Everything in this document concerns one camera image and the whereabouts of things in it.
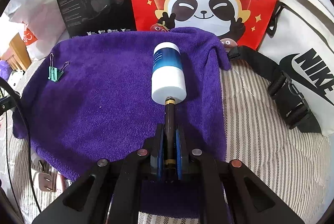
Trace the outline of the black gold tube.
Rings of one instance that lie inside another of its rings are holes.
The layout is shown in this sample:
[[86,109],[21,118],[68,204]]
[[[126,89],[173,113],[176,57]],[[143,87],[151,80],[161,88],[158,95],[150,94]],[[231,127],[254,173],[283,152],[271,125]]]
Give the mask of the black gold tube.
[[176,166],[175,152],[174,152],[174,137],[176,132],[175,123],[175,107],[176,101],[172,97],[167,97],[165,100],[165,167],[167,169],[174,169]]

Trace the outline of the white blue cylindrical bottle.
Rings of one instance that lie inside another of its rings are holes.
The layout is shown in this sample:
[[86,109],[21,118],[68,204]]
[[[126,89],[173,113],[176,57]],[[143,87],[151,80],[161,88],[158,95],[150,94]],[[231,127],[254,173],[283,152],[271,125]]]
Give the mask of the white blue cylindrical bottle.
[[164,105],[168,97],[175,99],[176,104],[185,100],[185,75],[176,44],[163,42],[155,47],[151,84],[151,96],[157,104]]

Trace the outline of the white USB wall charger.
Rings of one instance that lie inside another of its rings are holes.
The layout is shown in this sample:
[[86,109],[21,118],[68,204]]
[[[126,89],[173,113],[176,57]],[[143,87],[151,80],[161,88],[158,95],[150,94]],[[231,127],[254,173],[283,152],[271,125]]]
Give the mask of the white USB wall charger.
[[31,154],[33,185],[42,192],[62,192],[63,178],[57,172],[52,172],[48,163],[36,152]]

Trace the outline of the striped bed cover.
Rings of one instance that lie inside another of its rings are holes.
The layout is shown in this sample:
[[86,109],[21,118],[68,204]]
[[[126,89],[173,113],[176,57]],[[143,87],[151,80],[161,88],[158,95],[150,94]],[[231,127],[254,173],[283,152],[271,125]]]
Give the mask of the striped bed cover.
[[[333,200],[333,137],[290,130],[267,96],[268,81],[242,61],[221,73],[226,159],[239,159],[305,223],[317,223]],[[1,181],[24,223],[61,193],[31,190],[27,143],[13,136],[12,113],[1,116]]]

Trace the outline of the purple towel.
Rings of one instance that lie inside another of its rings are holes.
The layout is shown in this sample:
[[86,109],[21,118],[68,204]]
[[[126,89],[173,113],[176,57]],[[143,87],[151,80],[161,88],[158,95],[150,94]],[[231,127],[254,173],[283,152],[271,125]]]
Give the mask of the purple towel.
[[62,41],[52,49],[54,66],[70,65],[58,83],[48,79],[49,58],[38,67],[13,113],[14,136],[29,137],[37,154],[71,180],[102,158],[136,152],[164,119],[163,106],[151,97],[153,51],[163,42],[178,46],[185,75],[178,123],[198,148],[224,159],[220,74],[230,63],[218,37],[197,28]]

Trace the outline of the teal binder clip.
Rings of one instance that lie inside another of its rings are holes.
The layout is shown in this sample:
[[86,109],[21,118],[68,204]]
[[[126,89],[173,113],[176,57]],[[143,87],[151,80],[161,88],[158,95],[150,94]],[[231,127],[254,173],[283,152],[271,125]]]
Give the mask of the teal binder clip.
[[61,68],[54,66],[54,54],[49,55],[50,65],[49,65],[49,76],[48,79],[52,82],[58,83],[65,73],[65,68],[70,65],[69,61],[66,61]]

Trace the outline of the white Nike waist bag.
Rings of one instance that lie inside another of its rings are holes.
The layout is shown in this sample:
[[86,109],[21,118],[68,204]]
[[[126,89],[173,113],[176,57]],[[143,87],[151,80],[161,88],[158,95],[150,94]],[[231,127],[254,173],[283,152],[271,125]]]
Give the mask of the white Nike waist bag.
[[321,0],[278,0],[259,49],[234,47],[228,57],[269,81],[289,128],[333,134],[333,12]]

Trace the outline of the brown patterned box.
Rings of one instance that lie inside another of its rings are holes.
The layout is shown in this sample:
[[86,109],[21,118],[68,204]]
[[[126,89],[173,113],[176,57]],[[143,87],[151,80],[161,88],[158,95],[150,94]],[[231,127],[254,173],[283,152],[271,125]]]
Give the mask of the brown patterned box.
[[26,45],[18,33],[9,42],[1,60],[6,61],[13,70],[26,71],[31,65]]

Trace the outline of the white Miniso shopping bag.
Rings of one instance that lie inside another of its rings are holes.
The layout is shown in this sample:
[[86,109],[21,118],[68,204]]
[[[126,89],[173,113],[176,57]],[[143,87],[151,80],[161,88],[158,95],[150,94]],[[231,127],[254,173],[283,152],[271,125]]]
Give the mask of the white Miniso shopping bag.
[[10,0],[5,14],[23,25],[20,36],[31,60],[45,58],[66,30],[57,0]]

